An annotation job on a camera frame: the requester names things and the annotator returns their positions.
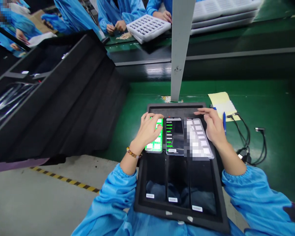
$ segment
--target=white label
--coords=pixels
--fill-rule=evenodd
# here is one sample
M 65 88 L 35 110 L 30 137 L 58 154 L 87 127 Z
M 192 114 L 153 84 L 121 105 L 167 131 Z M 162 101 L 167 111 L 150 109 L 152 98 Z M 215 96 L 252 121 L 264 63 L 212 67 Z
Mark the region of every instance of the white label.
M 168 201 L 169 202 L 178 202 L 178 199 L 177 198 L 168 198 Z
M 193 209 L 193 210 L 196 210 L 196 211 L 201 211 L 201 212 L 203 211 L 203 210 L 202 210 L 202 207 L 200 207 L 200 206 L 197 207 L 197 206 L 192 205 L 192 209 Z
M 147 193 L 147 198 L 154 198 L 154 194 Z

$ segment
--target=pen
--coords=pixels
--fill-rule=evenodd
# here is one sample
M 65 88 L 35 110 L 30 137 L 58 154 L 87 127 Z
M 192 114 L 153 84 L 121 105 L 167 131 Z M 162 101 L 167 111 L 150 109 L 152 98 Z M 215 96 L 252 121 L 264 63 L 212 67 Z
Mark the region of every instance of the pen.
M 226 135 L 226 114 L 225 114 L 225 112 L 223 113 L 223 126 L 224 126 L 224 132 Z

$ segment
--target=concrete floor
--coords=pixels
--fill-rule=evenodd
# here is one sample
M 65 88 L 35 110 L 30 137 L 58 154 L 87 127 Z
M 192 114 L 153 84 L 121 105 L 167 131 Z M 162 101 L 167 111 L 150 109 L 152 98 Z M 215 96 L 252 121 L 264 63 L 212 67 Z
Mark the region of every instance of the concrete floor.
M 101 188 L 117 162 L 80 156 L 42 169 Z M 0 236 L 67 236 L 85 217 L 96 193 L 31 169 L 0 173 Z M 224 192 L 228 217 L 241 229 L 248 225 Z

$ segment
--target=white plastic tray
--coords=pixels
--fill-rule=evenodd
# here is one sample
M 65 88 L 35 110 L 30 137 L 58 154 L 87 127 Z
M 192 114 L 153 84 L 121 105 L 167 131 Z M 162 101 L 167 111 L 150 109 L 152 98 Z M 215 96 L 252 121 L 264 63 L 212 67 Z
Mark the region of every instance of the white plastic tray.
M 133 36 L 138 36 L 144 42 L 148 42 L 171 28 L 171 23 L 150 15 L 144 15 L 127 24 L 127 29 Z
M 194 6 L 192 22 L 200 22 L 259 9 L 263 0 L 204 0 Z
M 200 34 L 200 33 L 207 33 L 207 32 L 221 30 L 221 29 L 228 29 L 228 28 L 248 25 L 248 24 L 252 23 L 253 20 L 254 20 L 254 17 L 251 17 L 251 18 L 243 19 L 243 20 L 239 20 L 239 21 L 227 22 L 227 23 L 223 23 L 223 24 L 219 24 L 219 25 L 202 27 L 202 28 L 199 28 L 199 29 L 192 29 L 191 32 L 190 32 L 190 35 Z
M 243 19 L 255 17 L 258 14 L 258 12 L 259 12 L 259 10 L 254 10 L 254 11 L 249 11 L 249 12 L 245 12 L 245 13 L 241 13 L 241 14 L 219 17 L 216 19 L 208 20 L 208 21 L 201 21 L 201 22 L 197 22 L 197 23 L 192 23 L 191 28 L 198 29 L 198 28 L 202 28 L 202 27 L 218 25 L 218 24 L 223 24 L 223 23 L 232 22 L 232 21 L 243 20 Z

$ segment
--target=hand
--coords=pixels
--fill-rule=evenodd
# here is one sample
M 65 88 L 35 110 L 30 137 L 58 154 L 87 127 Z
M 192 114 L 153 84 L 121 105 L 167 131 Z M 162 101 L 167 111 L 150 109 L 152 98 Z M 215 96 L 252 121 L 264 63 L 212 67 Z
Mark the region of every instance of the hand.
M 109 35 L 114 35 L 115 27 L 113 25 L 106 25 L 106 29 Z
M 161 20 L 167 21 L 169 23 L 173 23 L 172 18 L 171 18 L 171 13 L 169 11 L 164 11 L 163 13 L 159 11 L 153 12 L 153 16 L 156 18 L 159 18 Z
M 163 118 L 164 116 L 161 114 L 147 112 L 143 114 L 138 134 L 130 144 L 130 150 L 134 154 L 140 155 L 144 147 L 149 143 L 152 143 L 160 135 L 163 127 L 160 124 L 157 126 L 157 129 L 155 129 L 155 127 L 157 120 Z
M 125 30 L 127 29 L 126 22 L 124 20 L 117 21 L 117 23 L 115 25 L 115 29 L 120 32 L 125 32 Z
M 11 48 L 13 48 L 14 50 L 16 50 L 16 51 L 20 51 L 19 46 L 17 46 L 15 43 L 10 44 L 10 46 L 11 46 Z
M 29 45 L 30 43 L 27 41 L 27 38 L 25 37 L 24 33 L 19 30 L 19 29 L 16 29 L 16 33 L 15 33 L 15 36 L 18 40 L 21 40 L 23 43 L 25 43 L 26 45 Z
M 215 147 L 227 144 L 223 121 L 219 118 L 216 110 L 212 108 L 198 108 L 195 115 L 204 115 L 207 124 L 206 135 Z

